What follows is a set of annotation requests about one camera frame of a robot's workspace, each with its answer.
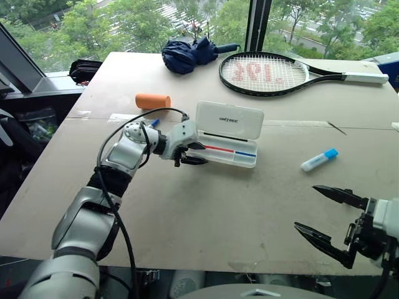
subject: navy blue umbrella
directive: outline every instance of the navy blue umbrella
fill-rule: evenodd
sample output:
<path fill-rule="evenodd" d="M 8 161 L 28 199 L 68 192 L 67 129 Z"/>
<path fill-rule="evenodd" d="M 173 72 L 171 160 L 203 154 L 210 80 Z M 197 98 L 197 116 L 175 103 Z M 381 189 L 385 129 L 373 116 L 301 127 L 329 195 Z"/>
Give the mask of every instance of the navy blue umbrella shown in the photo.
<path fill-rule="evenodd" d="M 237 50 L 238 44 L 221 45 L 217 47 L 206 36 L 195 40 L 193 45 L 186 42 L 169 40 L 162 49 L 162 59 L 166 67 L 174 73 L 187 74 L 197 65 L 214 61 L 218 54 Z"/>

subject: blue cap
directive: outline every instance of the blue cap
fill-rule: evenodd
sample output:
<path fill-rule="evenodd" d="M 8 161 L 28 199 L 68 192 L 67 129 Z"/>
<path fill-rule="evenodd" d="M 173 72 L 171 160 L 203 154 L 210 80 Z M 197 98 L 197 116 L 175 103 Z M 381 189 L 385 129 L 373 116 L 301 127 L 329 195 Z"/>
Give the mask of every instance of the blue cap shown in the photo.
<path fill-rule="evenodd" d="M 328 151 L 324 152 L 324 155 L 329 159 L 334 159 L 336 156 L 338 156 L 338 151 L 335 148 L 329 149 Z"/>
<path fill-rule="evenodd" d="M 159 124 L 159 122 L 160 122 L 160 120 L 159 120 L 159 119 L 156 119 L 156 120 L 154 120 L 154 121 L 151 123 L 151 126 L 152 126 L 153 128 L 155 128 L 155 127 Z"/>

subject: white glue stick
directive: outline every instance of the white glue stick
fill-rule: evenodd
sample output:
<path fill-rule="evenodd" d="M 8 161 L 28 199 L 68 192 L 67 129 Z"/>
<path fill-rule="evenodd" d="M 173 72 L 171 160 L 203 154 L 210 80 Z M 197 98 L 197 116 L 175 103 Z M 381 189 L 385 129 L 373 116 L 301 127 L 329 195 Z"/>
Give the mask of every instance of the white glue stick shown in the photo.
<path fill-rule="evenodd" d="M 337 155 L 338 151 L 335 148 L 332 148 L 316 157 L 313 157 L 310 160 L 307 160 L 306 162 L 303 162 L 300 167 L 303 171 L 310 171 L 315 167 L 318 167 L 318 165 L 321 165 L 328 160 L 334 159 Z"/>

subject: black wire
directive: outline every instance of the black wire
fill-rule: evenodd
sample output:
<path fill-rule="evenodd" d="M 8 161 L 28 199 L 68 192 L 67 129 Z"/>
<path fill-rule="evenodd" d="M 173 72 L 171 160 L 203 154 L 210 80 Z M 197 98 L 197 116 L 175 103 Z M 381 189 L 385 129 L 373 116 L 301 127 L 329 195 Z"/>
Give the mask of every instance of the black wire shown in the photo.
<path fill-rule="evenodd" d="M 183 115 L 183 119 L 182 119 L 182 120 L 187 120 L 187 119 L 188 119 L 188 115 L 187 115 L 185 112 L 183 112 L 183 111 L 181 111 L 181 110 L 179 110 L 179 109 L 176 109 L 176 108 L 157 108 L 157 109 L 153 109 L 153 110 L 147 111 L 147 112 L 145 112 L 145 113 L 142 113 L 142 114 L 140 114 L 140 115 L 138 115 L 138 116 L 136 116 L 136 117 L 133 117 L 131 120 L 128 120 L 128 121 L 126 121 L 124 124 L 122 124 L 121 126 L 119 126 L 119 127 L 118 127 L 110 136 L 108 136 L 107 139 L 105 139 L 105 141 L 102 143 L 102 145 L 101 145 L 101 147 L 100 147 L 100 150 L 99 150 L 99 154 L 97 155 L 97 163 L 96 163 L 97 167 L 100 167 L 100 166 L 101 166 L 101 157 L 102 157 L 102 153 L 103 153 L 103 151 L 104 151 L 105 145 L 107 145 L 108 141 L 110 141 L 110 139 L 111 139 L 116 133 L 118 133 L 119 130 L 121 130 L 121 129 L 122 129 L 125 125 L 127 125 L 128 123 L 131 123 L 132 121 L 135 121 L 135 120 L 139 119 L 140 117 L 149 115 L 149 114 L 154 113 L 154 112 L 157 112 L 157 111 L 162 111 L 162 110 L 172 110 L 172 111 L 179 112 L 179 113 L 181 113 L 181 114 Z"/>
<path fill-rule="evenodd" d="M 150 149 L 151 149 L 150 140 L 148 139 L 147 131 L 144 128 L 144 121 L 142 121 L 140 123 L 140 128 L 143 130 L 143 134 L 145 137 L 145 143 L 147 144 L 147 155 L 145 156 L 144 162 L 142 164 L 140 164 L 140 166 L 138 168 L 141 168 L 147 164 L 148 160 L 150 159 Z"/>
<path fill-rule="evenodd" d="M 138 115 L 136 117 L 133 117 L 131 120 L 128 120 L 124 124 L 119 126 L 110 136 L 108 136 L 105 139 L 105 141 L 102 143 L 102 145 L 100 147 L 99 153 L 97 155 L 97 161 L 96 161 L 97 167 L 95 168 L 95 172 L 99 176 L 99 180 L 100 180 L 100 184 L 101 184 L 101 188 L 102 188 L 103 194 L 105 196 L 105 199 L 108 202 L 108 205 L 111 208 L 112 213 L 115 215 L 115 218 L 116 218 L 116 220 L 117 220 L 117 222 L 119 224 L 120 230 L 122 231 L 123 238 L 125 239 L 125 242 L 126 242 L 127 251 L 128 251 L 128 254 L 129 254 L 129 261 L 130 261 L 130 272 L 131 272 L 131 276 L 132 276 L 131 277 L 132 287 L 130 288 L 130 291 L 129 291 L 129 298 L 132 297 L 132 298 L 135 298 L 135 299 L 139 298 L 139 293 L 138 293 L 138 280 L 137 280 L 137 272 L 136 272 L 136 263 L 135 263 L 135 258 L 134 258 L 134 255 L 133 255 L 132 243 L 130 242 L 129 234 L 128 234 L 127 230 L 126 230 L 125 224 L 123 223 L 122 218 L 120 217 L 117 208 L 113 204 L 113 202 L 111 200 L 111 197 L 108 194 L 108 189 L 107 189 L 107 187 L 105 185 L 105 182 L 103 180 L 102 173 L 101 173 L 101 157 L 102 157 L 102 153 L 104 151 L 105 145 L 107 145 L 108 141 L 110 141 L 110 139 L 119 130 L 121 130 L 126 124 L 128 124 L 128 123 L 130 123 L 132 121 L 135 121 L 135 120 L 139 119 L 140 117 L 149 115 L 149 114 L 157 112 L 157 111 L 162 111 L 162 110 L 173 110 L 173 111 L 181 113 L 183 115 L 182 121 L 188 119 L 188 115 L 185 112 L 183 112 L 183 111 L 181 111 L 179 109 L 175 109 L 175 108 L 157 108 L 157 109 L 153 109 L 153 110 L 150 110 L 148 112 L 142 113 L 141 115 Z M 143 130 L 143 133 L 144 133 L 144 137 L 146 138 L 147 154 L 148 154 L 150 152 L 150 147 L 149 147 L 150 146 L 150 141 L 148 139 L 148 135 L 147 135 L 147 132 L 145 131 L 145 129 Z M 147 163 L 148 159 L 149 159 L 149 155 L 147 155 L 147 158 L 146 158 L 146 161 L 144 162 L 144 164 Z"/>
<path fill-rule="evenodd" d="M 112 199 L 111 199 L 110 195 L 108 194 L 108 189 L 107 189 L 107 187 L 105 185 L 105 182 L 103 180 L 100 168 L 97 167 L 95 169 L 95 171 L 97 172 L 97 174 L 99 176 L 104 196 L 105 196 L 105 198 L 106 198 L 106 200 L 108 202 L 108 205 L 111 208 L 111 211 L 113 212 L 113 214 L 115 215 L 115 218 L 117 219 L 117 222 L 118 222 L 118 225 L 120 227 L 120 230 L 122 231 L 123 237 L 125 238 L 125 241 L 126 241 L 127 252 L 129 254 L 129 261 L 130 261 L 130 273 L 131 273 L 131 276 L 132 276 L 131 277 L 132 291 L 129 292 L 129 298 L 139 299 L 137 273 L 136 273 L 136 262 L 135 262 L 135 257 L 133 255 L 133 248 L 132 248 L 132 243 L 130 242 L 129 234 L 128 234 L 127 230 L 126 230 L 125 224 L 122 221 L 122 218 L 120 217 L 120 215 L 118 213 L 117 208 L 113 204 Z"/>
<path fill-rule="evenodd" d="M 118 283 L 123 285 L 128 290 L 128 292 L 132 291 L 132 289 L 128 286 L 128 284 L 123 279 L 121 279 L 121 278 L 119 278 L 119 277 L 117 277 L 115 275 L 112 275 L 111 273 L 109 273 L 107 271 L 100 271 L 100 273 L 105 275 L 105 276 L 107 276 L 107 277 L 109 277 L 109 278 L 111 278 L 111 279 L 116 280 Z"/>
<path fill-rule="evenodd" d="M 390 272 L 389 268 L 384 268 L 380 281 L 378 282 L 376 288 L 371 294 L 370 299 L 377 299 L 381 295 L 382 290 L 385 288 L 385 285 L 388 282 L 389 272 Z"/>

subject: window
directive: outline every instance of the window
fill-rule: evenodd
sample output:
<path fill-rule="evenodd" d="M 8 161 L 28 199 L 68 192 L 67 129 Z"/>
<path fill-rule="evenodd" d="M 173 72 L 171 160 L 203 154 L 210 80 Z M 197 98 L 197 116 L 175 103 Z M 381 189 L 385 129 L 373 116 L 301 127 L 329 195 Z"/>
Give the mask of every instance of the window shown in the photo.
<path fill-rule="evenodd" d="M 3 0 L 0 22 L 44 72 L 111 51 L 159 53 L 168 39 L 245 43 L 249 0 Z"/>
<path fill-rule="evenodd" d="M 347 60 L 399 51 L 399 1 L 272 0 L 263 50 Z"/>

